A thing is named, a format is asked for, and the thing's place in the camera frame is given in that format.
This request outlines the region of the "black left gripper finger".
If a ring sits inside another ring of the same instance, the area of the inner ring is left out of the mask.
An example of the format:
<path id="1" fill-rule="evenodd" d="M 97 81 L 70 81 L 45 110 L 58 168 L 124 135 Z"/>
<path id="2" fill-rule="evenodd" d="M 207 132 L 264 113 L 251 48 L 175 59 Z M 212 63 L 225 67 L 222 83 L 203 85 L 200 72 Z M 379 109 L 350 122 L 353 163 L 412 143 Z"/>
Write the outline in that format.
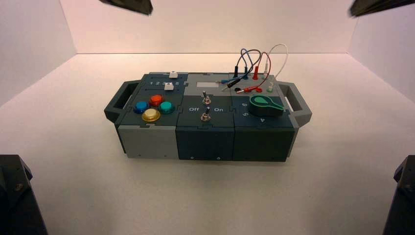
<path id="1" fill-rule="evenodd" d="M 151 15 L 153 12 L 150 0 L 100 0 L 100 2 L 144 15 Z"/>

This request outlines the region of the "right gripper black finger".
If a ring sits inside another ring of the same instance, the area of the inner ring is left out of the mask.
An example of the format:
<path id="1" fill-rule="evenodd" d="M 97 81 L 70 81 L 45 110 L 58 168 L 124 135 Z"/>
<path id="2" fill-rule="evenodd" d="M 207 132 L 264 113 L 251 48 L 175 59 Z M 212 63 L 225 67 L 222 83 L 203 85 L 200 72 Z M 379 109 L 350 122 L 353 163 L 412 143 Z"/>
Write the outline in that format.
<path id="1" fill-rule="evenodd" d="M 414 3 L 415 0 L 355 0 L 348 13 L 351 17 L 359 17 Z"/>

